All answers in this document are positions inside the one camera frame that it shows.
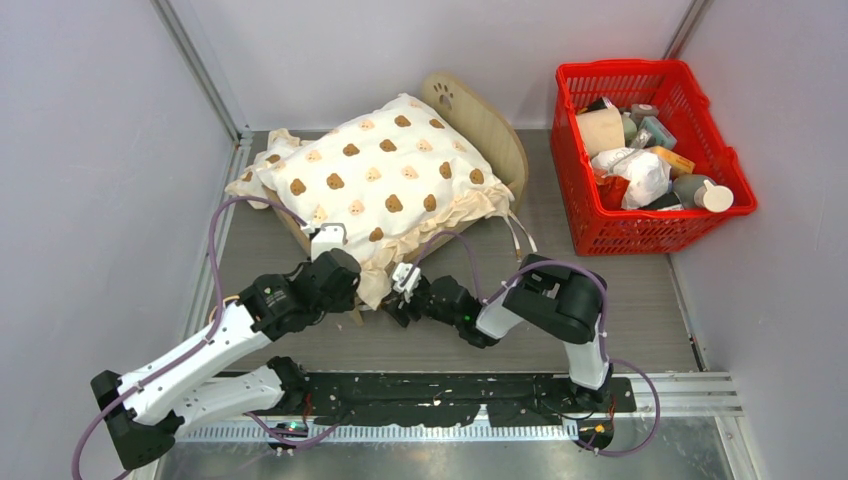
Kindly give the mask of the large bear print cushion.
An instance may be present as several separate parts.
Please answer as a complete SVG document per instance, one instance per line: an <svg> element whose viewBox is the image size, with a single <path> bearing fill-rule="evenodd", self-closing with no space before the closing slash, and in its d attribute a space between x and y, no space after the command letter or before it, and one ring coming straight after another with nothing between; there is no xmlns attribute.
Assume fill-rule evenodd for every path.
<svg viewBox="0 0 848 480"><path fill-rule="evenodd" d="M371 308L391 290L390 266L436 233L513 215L512 192L481 153L406 93L297 150L271 171L271 187L300 218L345 226Z"/></svg>

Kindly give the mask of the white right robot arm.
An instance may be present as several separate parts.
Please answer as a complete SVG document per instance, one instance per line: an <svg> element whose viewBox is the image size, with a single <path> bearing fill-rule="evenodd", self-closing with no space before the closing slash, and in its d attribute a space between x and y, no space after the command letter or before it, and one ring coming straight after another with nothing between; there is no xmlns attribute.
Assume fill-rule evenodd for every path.
<svg viewBox="0 0 848 480"><path fill-rule="evenodd" d="M399 325L427 317L455 328L470 345L487 348L514 327L531 324L563 343L577 406L596 410L610 398L612 369L601 340L607 284L597 274L529 254L488 299L475 297L451 276L429 281L409 263L395 268L392 281L382 308Z"/></svg>

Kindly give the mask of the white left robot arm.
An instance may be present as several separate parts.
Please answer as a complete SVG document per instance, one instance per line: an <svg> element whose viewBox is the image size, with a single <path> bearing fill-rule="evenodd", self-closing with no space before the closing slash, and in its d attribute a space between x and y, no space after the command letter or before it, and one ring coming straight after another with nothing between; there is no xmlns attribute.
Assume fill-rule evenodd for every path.
<svg viewBox="0 0 848 480"><path fill-rule="evenodd" d="M91 381L122 467L134 470L167 453L192 431L248 412L305 405L304 372L289 357L274 357L256 370L211 383L236 360L282 336L354 307L361 267L331 249L290 274L265 274L225 306L217 323L162 357L128 373L105 370Z"/></svg>

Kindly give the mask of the small bear print pillow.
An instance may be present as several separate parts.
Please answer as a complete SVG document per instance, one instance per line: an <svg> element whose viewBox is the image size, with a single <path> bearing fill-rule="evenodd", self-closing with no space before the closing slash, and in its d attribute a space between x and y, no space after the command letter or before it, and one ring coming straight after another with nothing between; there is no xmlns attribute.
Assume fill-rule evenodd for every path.
<svg viewBox="0 0 848 480"><path fill-rule="evenodd" d="M272 189L271 171L276 166L284 167L286 158L310 143L312 140L293 136L288 129L272 130L268 134L266 149L255 155L253 163L248 165L236 180L230 182L224 192L233 197L268 199L266 189Z"/></svg>

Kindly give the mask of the red plastic basket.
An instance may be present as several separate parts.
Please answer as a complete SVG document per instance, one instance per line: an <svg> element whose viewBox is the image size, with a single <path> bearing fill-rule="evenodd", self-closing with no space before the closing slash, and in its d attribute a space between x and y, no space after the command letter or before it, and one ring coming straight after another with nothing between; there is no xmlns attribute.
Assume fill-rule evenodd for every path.
<svg viewBox="0 0 848 480"><path fill-rule="evenodd" d="M551 149L577 254L674 253L756 197L679 60L562 64Z"/></svg>

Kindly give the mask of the white crumpled bag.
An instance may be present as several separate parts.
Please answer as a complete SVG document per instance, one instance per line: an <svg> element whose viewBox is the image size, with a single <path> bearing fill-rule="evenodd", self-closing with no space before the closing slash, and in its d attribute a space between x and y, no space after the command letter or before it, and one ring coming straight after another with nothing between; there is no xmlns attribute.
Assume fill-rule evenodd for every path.
<svg viewBox="0 0 848 480"><path fill-rule="evenodd" d="M665 195L670 167L644 149L618 148L590 160L602 206L607 210L636 210Z"/></svg>

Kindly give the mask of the yellow box in basket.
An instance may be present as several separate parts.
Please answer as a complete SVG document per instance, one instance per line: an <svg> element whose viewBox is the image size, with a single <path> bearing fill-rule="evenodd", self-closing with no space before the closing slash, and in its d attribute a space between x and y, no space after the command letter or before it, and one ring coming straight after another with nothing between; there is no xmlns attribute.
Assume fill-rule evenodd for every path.
<svg viewBox="0 0 848 480"><path fill-rule="evenodd" d="M695 163L672 150L662 146L654 146L649 151L670 167L670 177L672 179L694 172Z"/></svg>

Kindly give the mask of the teal box in basket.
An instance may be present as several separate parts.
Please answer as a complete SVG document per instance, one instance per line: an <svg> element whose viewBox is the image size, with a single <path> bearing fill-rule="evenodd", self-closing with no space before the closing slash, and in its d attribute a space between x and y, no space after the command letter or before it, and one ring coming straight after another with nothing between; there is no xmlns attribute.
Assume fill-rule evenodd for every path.
<svg viewBox="0 0 848 480"><path fill-rule="evenodd" d="M640 128L652 135L655 146L661 146L668 150L673 150L677 146L677 138L657 116L644 117L641 120Z"/></svg>

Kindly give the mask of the grey bottle with beige cap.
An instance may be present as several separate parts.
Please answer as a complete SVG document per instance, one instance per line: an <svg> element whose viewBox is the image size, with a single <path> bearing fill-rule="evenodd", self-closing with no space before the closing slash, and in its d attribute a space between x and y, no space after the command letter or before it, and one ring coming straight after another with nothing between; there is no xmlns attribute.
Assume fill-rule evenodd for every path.
<svg viewBox="0 0 848 480"><path fill-rule="evenodd" d="M712 213L722 213L734 203L733 192L706 175L681 175L672 182L672 192L684 209L699 208Z"/></svg>

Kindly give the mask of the wooden pet bed frame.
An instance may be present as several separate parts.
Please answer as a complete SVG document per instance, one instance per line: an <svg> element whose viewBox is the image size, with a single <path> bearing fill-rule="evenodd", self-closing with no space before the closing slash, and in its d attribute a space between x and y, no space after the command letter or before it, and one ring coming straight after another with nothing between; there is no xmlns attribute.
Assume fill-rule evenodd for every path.
<svg viewBox="0 0 848 480"><path fill-rule="evenodd" d="M520 224L516 213L528 180L528 166L525 150L513 127L493 106L447 73L429 75L423 82L421 93L413 97L433 108L449 126L457 130L481 153L494 174L514 196L510 204L512 217L496 218L506 221L511 229L518 229ZM282 203L274 191L266 189L266 192L271 199ZM302 218L288 208L285 220L294 223L297 219ZM391 272L398 263L415 260L419 255L444 244L451 232L462 232L483 219L488 218L462 222L453 229L436 233L418 249L390 266L387 271L390 282Z"/></svg>

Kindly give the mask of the aluminium frame rail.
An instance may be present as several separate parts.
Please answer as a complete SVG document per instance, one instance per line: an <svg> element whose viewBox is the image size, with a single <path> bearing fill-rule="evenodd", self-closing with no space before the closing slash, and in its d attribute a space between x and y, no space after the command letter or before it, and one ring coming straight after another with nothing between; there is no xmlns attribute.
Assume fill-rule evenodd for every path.
<svg viewBox="0 0 848 480"><path fill-rule="evenodd" d="M181 16L178 4L178 1L151 1L151 5L185 61L201 93L209 103L227 136L235 145L238 145L250 132L250 128L247 124L242 125L227 105L221 91L223 81L216 80L207 68L203 55L195 43L200 34L196 33L195 37L192 37L192 32L184 22L188 14Z"/></svg>

